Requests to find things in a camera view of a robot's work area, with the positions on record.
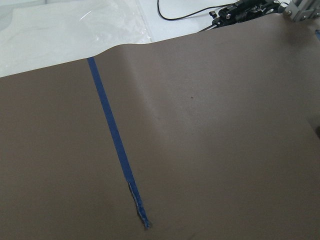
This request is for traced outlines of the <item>clear plastic bag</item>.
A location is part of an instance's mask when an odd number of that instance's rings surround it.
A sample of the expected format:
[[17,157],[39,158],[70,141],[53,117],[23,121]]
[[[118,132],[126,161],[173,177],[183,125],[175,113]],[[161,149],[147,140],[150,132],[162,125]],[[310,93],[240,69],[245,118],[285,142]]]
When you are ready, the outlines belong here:
[[149,44],[135,0],[35,0],[0,8],[0,62],[85,58],[122,44]]

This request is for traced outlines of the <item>aluminium frame post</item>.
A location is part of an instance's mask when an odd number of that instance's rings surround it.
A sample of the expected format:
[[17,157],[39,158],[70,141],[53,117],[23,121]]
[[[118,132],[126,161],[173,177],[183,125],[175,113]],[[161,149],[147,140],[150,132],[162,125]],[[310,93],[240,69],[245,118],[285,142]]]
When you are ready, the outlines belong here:
[[291,0],[284,12],[293,22],[320,17],[320,0]]

